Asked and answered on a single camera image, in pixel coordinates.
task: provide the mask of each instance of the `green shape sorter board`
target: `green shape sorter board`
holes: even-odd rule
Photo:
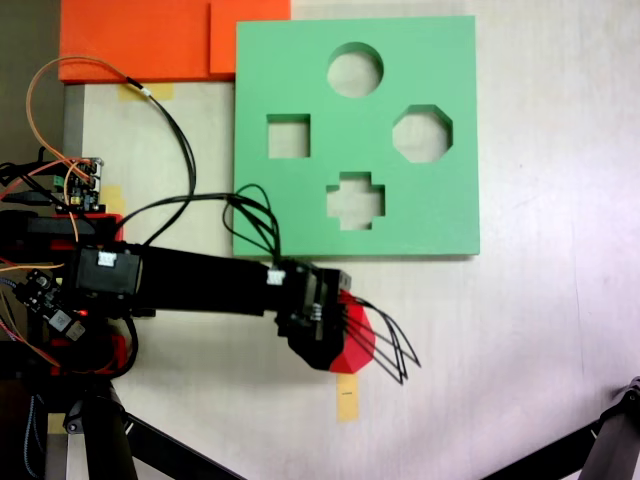
[[[479,253],[473,17],[245,22],[237,48],[235,186],[267,191],[284,255]],[[349,98],[327,72],[358,49],[383,75],[372,93]],[[450,128],[449,150],[432,163],[410,162],[392,140],[403,115],[420,111]],[[274,118],[307,120],[307,158],[269,158]],[[384,188],[384,214],[368,230],[341,230],[328,216],[327,192],[354,174]],[[234,220],[258,237],[238,212]],[[234,253],[263,255],[238,238]]]

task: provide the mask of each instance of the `orange board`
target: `orange board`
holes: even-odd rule
[[[100,57],[141,82],[232,80],[236,22],[290,18],[290,0],[62,0],[60,55]],[[60,80],[122,81],[71,61]]]

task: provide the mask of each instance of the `white table surface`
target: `white table surface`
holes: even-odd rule
[[[481,255],[318,262],[394,314],[423,368],[404,387],[366,368],[359,419],[338,423],[335,378],[271,317],[159,312],[115,382],[129,411],[249,479],[471,480],[595,419],[640,373],[640,3],[293,0],[296,19],[447,14],[477,19]],[[233,95],[176,84],[164,102],[201,192],[232,185]],[[83,153],[129,211],[186,190],[164,121],[114,86],[86,88]],[[190,206],[157,246],[230,255],[221,210]]]

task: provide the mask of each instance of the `black tripod leg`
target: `black tripod leg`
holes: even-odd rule
[[[640,431],[628,413],[610,417],[600,429],[579,480],[631,480],[640,454]]]
[[[599,428],[599,422],[593,422],[485,477],[484,480],[513,480],[515,478],[561,480],[568,477],[584,465],[595,442],[594,435]]]
[[[122,411],[103,398],[87,398],[82,427],[91,480],[138,480]]]
[[[129,415],[127,435],[134,457],[174,480],[243,480],[133,415]]]

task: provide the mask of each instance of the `yellow tape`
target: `yellow tape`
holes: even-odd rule
[[[173,98],[173,83],[147,83],[144,85],[156,100],[171,100]],[[135,102],[145,100],[140,90],[128,83],[118,84],[118,100],[121,102]]]
[[[336,380],[338,394],[338,422],[358,419],[358,376],[339,374]]]
[[[62,424],[64,423],[64,413],[50,413],[47,418],[47,433],[50,434],[66,434]]]
[[[124,215],[125,203],[120,185],[108,185],[100,190],[100,203],[107,207],[107,213]]]

